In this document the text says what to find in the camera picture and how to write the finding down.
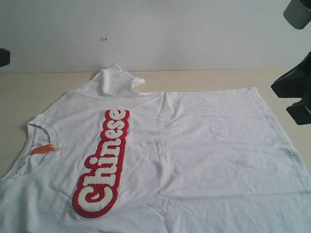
neckline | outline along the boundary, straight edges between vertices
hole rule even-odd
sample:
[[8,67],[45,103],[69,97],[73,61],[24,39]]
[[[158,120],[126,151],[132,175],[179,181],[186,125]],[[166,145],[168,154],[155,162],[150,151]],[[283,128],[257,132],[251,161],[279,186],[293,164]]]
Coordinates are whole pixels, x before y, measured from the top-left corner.
[[42,121],[39,121],[39,120],[32,120],[32,121],[28,122],[27,123],[28,137],[27,137],[27,141],[23,147],[23,150],[20,153],[20,155],[18,156],[18,158],[16,159],[16,161],[14,162],[11,169],[0,179],[0,184],[4,184],[6,182],[9,183],[12,181],[21,182],[23,184],[26,184],[29,181],[31,181],[32,178],[34,178],[36,175],[41,173],[44,170],[44,168],[52,160],[55,159],[57,152],[56,151],[50,151],[47,154],[43,155],[44,158],[42,159],[42,161],[36,167],[34,167],[31,171],[29,171],[27,174],[12,177],[17,172],[23,158],[25,158],[31,152],[30,150],[31,150],[31,146],[33,143],[33,139],[36,137],[35,129],[31,125],[36,125],[36,126],[42,128],[43,130],[45,130],[47,132],[47,134],[49,135],[50,144],[53,144],[56,147],[59,146],[59,136],[57,134],[57,131],[55,130],[55,128],[52,125],[45,123],[45,122],[42,122]]

orange tag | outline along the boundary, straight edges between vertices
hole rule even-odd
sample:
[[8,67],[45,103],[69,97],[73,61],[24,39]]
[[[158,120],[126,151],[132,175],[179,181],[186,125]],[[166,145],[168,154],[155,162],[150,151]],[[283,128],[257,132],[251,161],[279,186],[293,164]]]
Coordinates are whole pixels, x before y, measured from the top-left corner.
[[53,144],[47,144],[45,146],[34,148],[31,154],[44,154],[53,150]]

white t-shirt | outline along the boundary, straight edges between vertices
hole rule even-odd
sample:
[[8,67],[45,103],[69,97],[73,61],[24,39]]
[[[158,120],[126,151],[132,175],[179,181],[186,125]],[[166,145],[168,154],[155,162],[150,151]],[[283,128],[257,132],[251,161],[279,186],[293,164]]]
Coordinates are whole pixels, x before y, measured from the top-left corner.
[[255,88],[143,83],[111,66],[28,123],[1,233],[310,233],[310,177]]

